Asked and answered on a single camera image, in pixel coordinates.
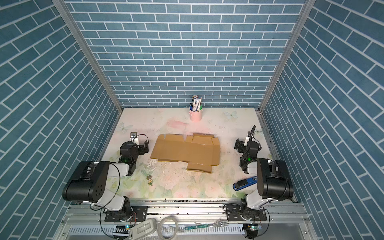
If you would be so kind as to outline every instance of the blue brick wall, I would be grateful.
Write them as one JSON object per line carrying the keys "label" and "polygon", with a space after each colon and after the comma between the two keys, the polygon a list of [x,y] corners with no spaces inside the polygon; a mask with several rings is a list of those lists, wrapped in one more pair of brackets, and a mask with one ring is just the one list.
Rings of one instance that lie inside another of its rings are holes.
{"label": "blue brick wall", "polygon": [[68,0],[121,104],[257,107],[304,0]]}
{"label": "blue brick wall", "polygon": [[321,239],[384,239],[384,2],[317,0],[265,109]]}
{"label": "blue brick wall", "polygon": [[0,1],[0,82],[0,239],[49,239],[118,113],[50,0]]}

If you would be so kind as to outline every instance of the roll of clear tape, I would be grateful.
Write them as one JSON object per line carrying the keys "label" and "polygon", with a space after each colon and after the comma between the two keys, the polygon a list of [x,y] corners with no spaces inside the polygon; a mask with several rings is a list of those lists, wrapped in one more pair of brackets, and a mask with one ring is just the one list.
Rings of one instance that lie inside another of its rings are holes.
{"label": "roll of clear tape", "polygon": [[[167,220],[172,220],[175,222],[175,233],[170,237],[170,238],[164,238],[161,230],[163,228],[163,224],[164,222],[166,222]],[[157,225],[157,235],[159,236],[159,239],[160,240],[172,240],[172,239],[175,239],[176,238],[176,235],[177,235],[177,230],[178,230],[178,226],[177,226],[177,221],[175,218],[171,217],[171,216],[168,216],[168,217],[165,217],[163,218],[160,223]]]}

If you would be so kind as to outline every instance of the pink pencil holder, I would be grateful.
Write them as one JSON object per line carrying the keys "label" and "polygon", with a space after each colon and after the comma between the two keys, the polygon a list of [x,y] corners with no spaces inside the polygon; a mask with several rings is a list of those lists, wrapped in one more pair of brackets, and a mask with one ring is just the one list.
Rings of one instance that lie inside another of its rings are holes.
{"label": "pink pencil holder", "polygon": [[189,117],[190,117],[191,121],[192,122],[200,122],[202,112],[203,112],[203,110],[200,110],[198,112],[193,112],[193,111],[189,110]]}

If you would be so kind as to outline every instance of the brown cardboard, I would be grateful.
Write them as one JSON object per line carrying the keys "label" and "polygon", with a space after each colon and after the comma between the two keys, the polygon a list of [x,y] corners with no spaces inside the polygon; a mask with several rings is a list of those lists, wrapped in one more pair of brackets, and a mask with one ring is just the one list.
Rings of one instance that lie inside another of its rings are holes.
{"label": "brown cardboard", "polygon": [[220,142],[212,134],[194,133],[185,140],[182,135],[162,134],[156,140],[151,158],[160,162],[187,162],[187,170],[211,173],[211,166],[220,163]]}

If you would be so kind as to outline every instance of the green handle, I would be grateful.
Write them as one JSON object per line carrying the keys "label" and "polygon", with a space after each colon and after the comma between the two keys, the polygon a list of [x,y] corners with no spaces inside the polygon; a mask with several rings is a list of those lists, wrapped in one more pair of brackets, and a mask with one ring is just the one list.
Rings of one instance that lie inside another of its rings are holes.
{"label": "green handle", "polygon": [[205,228],[208,227],[208,224],[202,224],[202,225],[195,225],[195,226],[188,226],[185,227],[185,230],[191,230],[191,229],[196,229],[196,228]]}

